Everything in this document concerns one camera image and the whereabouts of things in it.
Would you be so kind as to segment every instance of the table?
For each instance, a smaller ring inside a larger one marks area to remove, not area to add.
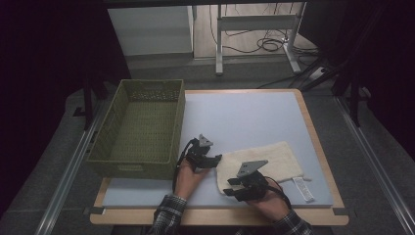
[[[294,92],[300,106],[300,111],[312,145],[317,154],[318,161],[333,196],[334,204],[329,208],[319,209],[295,209],[296,213],[312,225],[346,225],[348,216],[338,214],[343,212],[345,206],[337,188],[333,174],[327,163],[323,149],[319,142],[317,133],[311,121],[301,93],[297,89],[269,89],[269,90],[188,90],[186,94],[201,93],[255,93],[255,92]],[[110,183],[110,178],[104,178],[98,192],[94,208],[101,208],[103,200]],[[105,209],[102,214],[91,213],[90,220],[94,224],[125,224],[125,225],[149,225],[153,223],[155,209],[149,208],[110,208]],[[259,226],[269,224],[259,211],[252,208],[233,209],[188,209],[184,212],[182,225],[243,225]]]

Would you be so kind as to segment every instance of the green wicker basket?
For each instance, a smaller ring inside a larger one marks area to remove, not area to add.
[[[185,102],[183,80],[122,80],[87,163],[103,177],[172,179]]]

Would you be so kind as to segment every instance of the gray floor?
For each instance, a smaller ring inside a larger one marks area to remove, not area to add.
[[[287,59],[228,58],[224,75],[214,75],[213,60],[193,60],[189,55],[127,58],[133,78],[185,80],[186,89],[248,89],[280,81],[265,88],[298,87]],[[405,234],[371,167],[346,125],[331,95],[329,80],[303,93],[323,150],[346,205],[347,226],[331,227],[334,234]],[[113,93],[115,87],[109,85]],[[82,92],[68,97],[67,110],[48,148],[19,195],[0,221],[0,234],[33,234],[48,207],[62,173],[83,133],[83,117],[73,117],[83,104]],[[370,141],[388,176],[409,208],[415,208],[412,179],[415,164],[399,144],[360,103],[361,129]],[[112,234],[112,226],[93,225],[85,209],[92,207],[101,178],[82,164],[71,185],[52,234]]]

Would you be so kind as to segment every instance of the cloth bag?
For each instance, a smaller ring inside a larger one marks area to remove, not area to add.
[[[243,162],[268,160],[268,164],[258,171],[277,182],[290,180],[294,177],[303,177],[303,171],[290,145],[283,141],[263,147],[239,150],[222,154],[222,160],[216,167],[217,186],[223,194],[223,189],[234,188],[228,183],[229,178],[236,178]]]

